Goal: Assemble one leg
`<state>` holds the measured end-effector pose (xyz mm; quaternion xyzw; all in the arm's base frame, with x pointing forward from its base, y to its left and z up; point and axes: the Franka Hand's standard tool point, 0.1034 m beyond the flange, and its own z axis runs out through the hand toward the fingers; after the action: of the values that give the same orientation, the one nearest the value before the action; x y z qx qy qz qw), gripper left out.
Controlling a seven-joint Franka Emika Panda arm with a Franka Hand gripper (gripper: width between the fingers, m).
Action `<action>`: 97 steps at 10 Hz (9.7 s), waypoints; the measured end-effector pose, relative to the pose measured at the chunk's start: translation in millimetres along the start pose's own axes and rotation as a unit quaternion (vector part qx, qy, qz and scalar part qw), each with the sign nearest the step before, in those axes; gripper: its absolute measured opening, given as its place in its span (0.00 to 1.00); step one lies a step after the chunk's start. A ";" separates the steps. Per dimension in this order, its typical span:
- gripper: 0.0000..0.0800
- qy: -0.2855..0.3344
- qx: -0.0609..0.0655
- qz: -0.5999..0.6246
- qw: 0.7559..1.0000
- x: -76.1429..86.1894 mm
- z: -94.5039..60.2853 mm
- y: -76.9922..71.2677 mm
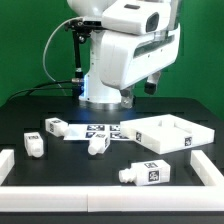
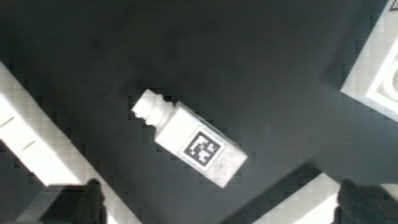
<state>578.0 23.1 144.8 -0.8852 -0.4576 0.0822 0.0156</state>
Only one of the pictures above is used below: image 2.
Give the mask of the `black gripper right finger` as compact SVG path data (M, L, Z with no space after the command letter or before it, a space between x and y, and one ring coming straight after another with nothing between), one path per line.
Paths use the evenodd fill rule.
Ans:
M398 200L380 186L341 182L333 224L398 224Z

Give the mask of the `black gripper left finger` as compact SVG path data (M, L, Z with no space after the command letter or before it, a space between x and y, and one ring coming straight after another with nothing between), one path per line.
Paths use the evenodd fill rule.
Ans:
M15 224L106 224L101 185L49 185L15 218Z

